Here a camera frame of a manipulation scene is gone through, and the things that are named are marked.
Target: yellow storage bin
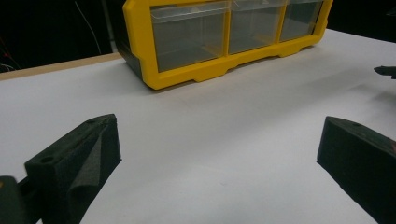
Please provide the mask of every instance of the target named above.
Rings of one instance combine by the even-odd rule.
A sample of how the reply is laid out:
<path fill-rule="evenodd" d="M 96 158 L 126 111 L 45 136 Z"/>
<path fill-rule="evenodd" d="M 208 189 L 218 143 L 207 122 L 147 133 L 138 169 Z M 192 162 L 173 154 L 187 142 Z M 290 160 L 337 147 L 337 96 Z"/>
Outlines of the yellow storage bin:
<path fill-rule="evenodd" d="M 119 53 L 158 90 L 322 38 L 332 0 L 107 0 Z"/>

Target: black object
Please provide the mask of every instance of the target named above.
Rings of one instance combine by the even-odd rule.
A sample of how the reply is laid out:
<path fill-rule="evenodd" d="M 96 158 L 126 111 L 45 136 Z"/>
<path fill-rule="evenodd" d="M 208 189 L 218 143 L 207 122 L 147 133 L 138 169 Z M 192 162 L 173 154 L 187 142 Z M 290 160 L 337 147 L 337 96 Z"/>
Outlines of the black object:
<path fill-rule="evenodd" d="M 393 140 L 359 123 L 327 117 L 318 163 L 378 223 L 396 223 Z"/>
<path fill-rule="evenodd" d="M 25 163 L 19 184 L 0 176 L 0 223 L 79 223 L 120 163 L 117 119 L 89 119 Z"/>
<path fill-rule="evenodd" d="M 379 66 L 374 69 L 379 75 L 391 76 L 396 79 L 396 66 Z"/>

